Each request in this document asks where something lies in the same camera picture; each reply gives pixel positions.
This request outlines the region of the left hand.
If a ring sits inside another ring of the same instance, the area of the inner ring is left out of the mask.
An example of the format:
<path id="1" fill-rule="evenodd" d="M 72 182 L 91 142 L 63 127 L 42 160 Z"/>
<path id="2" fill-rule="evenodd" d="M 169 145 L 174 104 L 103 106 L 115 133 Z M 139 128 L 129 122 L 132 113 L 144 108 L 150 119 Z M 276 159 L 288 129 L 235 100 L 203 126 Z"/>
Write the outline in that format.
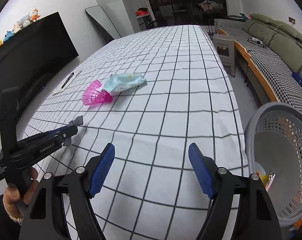
<path id="1" fill-rule="evenodd" d="M 23 203 L 25 205 L 29 205 L 30 201 L 34 195 L 34 192 L 39 185 L 39 181 L 37 180 L 38 171 L 32 167 L 29 172 L 31 176 L 31 185 L 29 186 L 26 193 L 23 195 Z M 4 191 L 3 195 L 3 204 L 4 209 L 9 216 L 9 218 L 15 222 L 16 224 L 21 225 L 24 219 L 24 216 L 19 211 L 16 203 L 21 200 L 21 195 L 19 190 L 16 187 L 7 187 Z"/>

